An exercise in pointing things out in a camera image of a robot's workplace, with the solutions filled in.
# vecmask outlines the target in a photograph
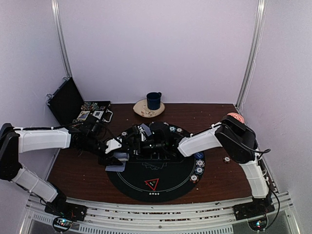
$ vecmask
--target card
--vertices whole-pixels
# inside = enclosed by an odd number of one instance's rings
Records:
[[[90,113],[90,111],[81,111],[77,119],[78,120],[86,120],[89,113]]]
[[[98,119],[101,119],[104,111],[94,111],[93,116],[97,117]]]

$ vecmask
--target small object on table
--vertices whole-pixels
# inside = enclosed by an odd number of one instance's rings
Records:
[[[169,129],[170,129],[170,132],[173,132],[173,133],[176,131],[176,128],[174,126],[170,127]]]
[[[81,111],[77,120],[86,120],[86,118],[88,117],[90,111]]]
[[[230,163],[231,159],[229,157],[224,157],[223,162],[224,163]]]
[[[152,92],[146,95],[148,109],[155,111],[160,108],[161,92]]]
[[[97,117],[98,119],[101,119],[103,114],[104,114],[104,111],[94,111],[93,112],[93,116]]]
[[[158,110],[150,110],[147,107],[147,100],[143,99],[141,101],[138,101],[134,107],[133,110],[135,113],[137,113],[138,115],[145,117],[145,118],[153,118],[156,116],[159,116],[161,113],[164,112],[165,110],[165,105],[164,103],[160,103],[160,108]]]
[[[194,157],[196,159],[202,159],[204,157],[204,154],[202,152],[197,152],[196,154],[194,154]]]
[[[197,175],[191,175],[190,181],[195,184],[199,181],[199,178]]]
[[[205,166],[205,162],[203,160],[199,159],[199,160],[196,161],[196,165],[198,167],[204,167]]]
[[[196,167],[195,174],[196,175],[202,175],[204,173],[204,169],[202,167]]]

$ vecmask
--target open black case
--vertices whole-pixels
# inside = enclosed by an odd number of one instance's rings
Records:
[[[88,115],[110,122],[113,116],[110,101],[84,101],[73,78],[64,78],[64,83],[48,97],[47,105],[60,125],[85,120]]]

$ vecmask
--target white backdrop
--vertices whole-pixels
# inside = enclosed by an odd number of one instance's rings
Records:
[[[84,99],[235,103],[256,0],[60,0],[74,80]]]

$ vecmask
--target white wall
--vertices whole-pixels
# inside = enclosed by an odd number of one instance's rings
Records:
[[[257,0],[67,0],[60,14],[87,100],[235,103]]]
[[[312,233],[312,1],[268,1],[243,115],[257,133],[280,190]]]
[[[50,126],[56,121],[45,105],[65,76],[51,2],[0,2],[0,125]],[[20,161],[45,176],[54,150],[29,152]],[[28,193],[0,181],[0,233],[16,234]]]

